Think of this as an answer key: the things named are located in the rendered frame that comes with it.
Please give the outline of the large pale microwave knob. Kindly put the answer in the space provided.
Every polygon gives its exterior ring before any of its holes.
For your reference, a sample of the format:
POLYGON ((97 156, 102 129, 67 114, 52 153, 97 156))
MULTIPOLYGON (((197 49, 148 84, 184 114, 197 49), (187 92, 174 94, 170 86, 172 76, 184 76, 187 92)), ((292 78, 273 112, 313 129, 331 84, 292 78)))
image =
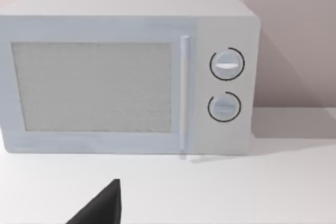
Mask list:
POLYGON ((212 71, 221 79, 236 77, 241 69, 240 55, 232 50, 217 53, 212 59, 212 71))

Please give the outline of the small pale microwave knob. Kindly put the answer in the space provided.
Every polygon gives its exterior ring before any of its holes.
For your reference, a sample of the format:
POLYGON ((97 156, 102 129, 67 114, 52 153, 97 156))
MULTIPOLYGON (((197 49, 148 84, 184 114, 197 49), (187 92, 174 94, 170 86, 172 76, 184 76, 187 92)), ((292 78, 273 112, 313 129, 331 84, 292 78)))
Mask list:
POLYGON ((212 116, 219 121, 228 121, 236 116, 239 111, 238 100, 228 94, 215 97, 210 104, 212 116))

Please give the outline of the pale blue microwave door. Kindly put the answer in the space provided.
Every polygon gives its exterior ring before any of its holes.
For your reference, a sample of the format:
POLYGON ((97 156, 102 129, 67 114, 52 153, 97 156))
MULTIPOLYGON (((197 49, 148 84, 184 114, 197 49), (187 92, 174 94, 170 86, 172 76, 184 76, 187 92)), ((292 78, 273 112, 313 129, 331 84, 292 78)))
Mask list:
POLYGON ((0 129, 10 153, 180 154, 188 17, 0 15, 0 129))

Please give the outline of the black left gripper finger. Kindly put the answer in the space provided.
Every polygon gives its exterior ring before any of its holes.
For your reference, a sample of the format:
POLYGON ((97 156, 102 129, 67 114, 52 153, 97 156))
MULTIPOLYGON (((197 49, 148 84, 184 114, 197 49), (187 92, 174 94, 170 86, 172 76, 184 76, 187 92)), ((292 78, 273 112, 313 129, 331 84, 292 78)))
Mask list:
POLYGON ((121 224, 121 182, 114 179, 66 224, 121 224))

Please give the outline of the pale microwave oven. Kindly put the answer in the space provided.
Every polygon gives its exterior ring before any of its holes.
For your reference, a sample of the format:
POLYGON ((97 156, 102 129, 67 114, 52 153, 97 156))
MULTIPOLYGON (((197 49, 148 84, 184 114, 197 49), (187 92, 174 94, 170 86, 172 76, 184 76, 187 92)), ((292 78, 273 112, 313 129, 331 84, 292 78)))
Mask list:
POLYGON ((188 17, 197 24, 193 64, 193 107, 188 150, 180 154, 244 155, 249 148, 256 81, 260 19, 240 0, 21 0, 0 9, 18 16, 160 16, 188 17), (217 53, 240 55, 236 77, 221 79, 212 71, 217 53), (239 111, 228 121, 215 119, 210 104, 228 94, 239 111))

